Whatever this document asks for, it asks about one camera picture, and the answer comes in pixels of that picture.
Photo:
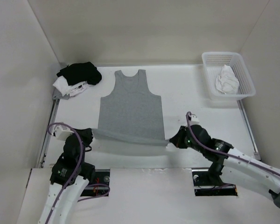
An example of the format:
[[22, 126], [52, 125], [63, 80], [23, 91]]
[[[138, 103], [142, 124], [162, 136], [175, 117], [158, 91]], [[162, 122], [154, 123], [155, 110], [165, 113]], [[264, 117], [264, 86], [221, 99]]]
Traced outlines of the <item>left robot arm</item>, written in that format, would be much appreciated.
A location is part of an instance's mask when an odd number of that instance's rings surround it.
[[51, 170], [49, 193], [38, 223], [68, 224], [83, 190], [95, 182], [95, 166], [84, 161], [93, 134], [90, 128], [74, 129], [61, 123], [55, 123], [50, 134], [65, 144]]

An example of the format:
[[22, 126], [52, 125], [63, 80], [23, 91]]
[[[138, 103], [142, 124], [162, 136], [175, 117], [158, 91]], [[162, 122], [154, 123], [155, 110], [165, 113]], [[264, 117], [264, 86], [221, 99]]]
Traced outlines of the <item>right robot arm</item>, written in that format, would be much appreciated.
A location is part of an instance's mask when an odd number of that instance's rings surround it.
[[242, 153], [230, 143], [210, 137], [200, 125], [181, 126], [169, 142], [176, 148], [192, 148], [211, 161], [207, 179], [212, 185], [241, 186], [263, 195], [280, 209], [280, 169]]

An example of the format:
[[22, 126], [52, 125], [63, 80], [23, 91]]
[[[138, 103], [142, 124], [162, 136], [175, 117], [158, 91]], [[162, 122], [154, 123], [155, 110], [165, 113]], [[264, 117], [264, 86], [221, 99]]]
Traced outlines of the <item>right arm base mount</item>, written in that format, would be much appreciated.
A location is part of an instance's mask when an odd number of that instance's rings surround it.
[[236, 185], [211, 177], [207, 169], [193, 169], [192, 179], [195, 196], [238, 196]]

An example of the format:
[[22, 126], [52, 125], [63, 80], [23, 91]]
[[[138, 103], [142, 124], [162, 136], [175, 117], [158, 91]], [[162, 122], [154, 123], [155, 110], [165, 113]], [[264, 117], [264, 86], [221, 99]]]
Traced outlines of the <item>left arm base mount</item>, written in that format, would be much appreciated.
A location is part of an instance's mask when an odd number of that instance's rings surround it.
[[96, 170], [94, 179], [85, 187], [81, 197], [108, 196], [110, 174], [111, 172], [109, 169]]

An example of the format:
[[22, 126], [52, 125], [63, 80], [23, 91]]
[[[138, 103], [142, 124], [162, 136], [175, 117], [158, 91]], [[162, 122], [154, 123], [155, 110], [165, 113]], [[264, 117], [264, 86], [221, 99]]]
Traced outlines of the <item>grey tank top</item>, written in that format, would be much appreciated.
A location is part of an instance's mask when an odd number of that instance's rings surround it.
[[132, 77], [120, 70], [114, 75], [112, 92], [100, 100], [98, 127], [92, 130], [95, 139], [167, 146], [161, 96], [149, 90], [145, 70]]

